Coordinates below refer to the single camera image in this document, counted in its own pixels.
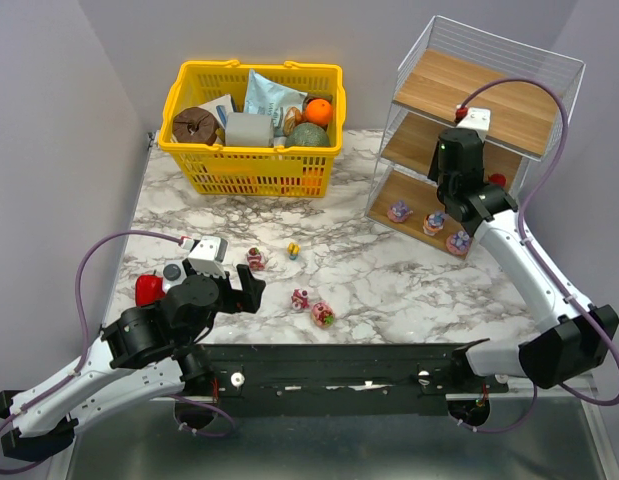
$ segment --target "pink toy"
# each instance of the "pink toy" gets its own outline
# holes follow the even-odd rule
[[[422,230],[425,232],[425,235],[433,237],[436,233],[443,229],[444,225],[445,214],[444,212],[438,211],[425,217],[425,221],[422,225]]]
[[[311,318],[320,328],[328,328],[333,324],[336,315],[325,302],[318,302],[311,308]]]
[[[462,256],[469,251],[469,247],[471,246],[471,238],[467,232],[460,230],[458,233],[449,235],[445,243],[449,252],[454,255]]]
[[[265,256],[256,247],[252,247],[247,252],[247,263],[251,270],[264,270],[265,269]]]
[[[305,308],[309,308],[309,294],[306,290],[296,288],[291,295],[291,308],[299,312]]]
[[[396,203],[391,205],[391,207],[389,207],[389,210],[387,210],[389,220],[396,223],[406,222],[412,213],[413,210],[411,210],[402,200],[398,200]]]

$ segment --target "orange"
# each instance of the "orange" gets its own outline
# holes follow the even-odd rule
[[[305,109],[305,118],[308,122],[315,123],[321,127],[326,127],[329,125],[332,117],[333,107],[328,101],[323,100],[322,98],[317,98],[307,104],[307,108]]]

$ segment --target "green ball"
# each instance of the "green ball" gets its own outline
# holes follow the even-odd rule
[[[301,123],[287,137],[285,147],[330,147],[329,136],[314,123]]]

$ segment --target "brown donut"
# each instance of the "brown donut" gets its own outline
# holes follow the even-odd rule
[[[173,119],[173,135],[180,143],[204,143],[213,145],[220,124],[213,114],[204,108],[191,107]]]

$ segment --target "blue package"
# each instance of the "blue package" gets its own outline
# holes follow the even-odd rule
[[[272,82],[252,69],[249,70],[243,112],[273,117],[274,136],[282,137],[287,111],[291,107],[296,107],[302,112],[302,104],[306,97],[306,93]]]

